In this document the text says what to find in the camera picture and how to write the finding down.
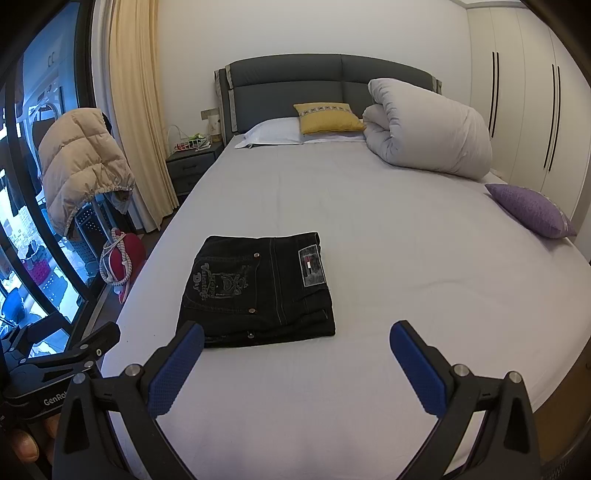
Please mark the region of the person's left hand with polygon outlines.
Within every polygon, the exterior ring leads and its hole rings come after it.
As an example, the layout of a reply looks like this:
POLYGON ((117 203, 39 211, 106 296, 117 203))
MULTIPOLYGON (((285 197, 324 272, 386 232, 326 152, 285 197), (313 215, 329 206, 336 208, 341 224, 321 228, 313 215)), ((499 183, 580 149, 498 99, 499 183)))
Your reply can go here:
MULTIPOLYGON (((44 454, 50 464, 54 463, 55 439, 57 436, 60 414, 48 417, 43 421, 45 433, 38 435, 45 448, 44 454)), ((37 439, 23 430, 16 430, 11 437, 10 445, 16 457, 22 464, 32 464, 40 457, 40 447, 37 439)))

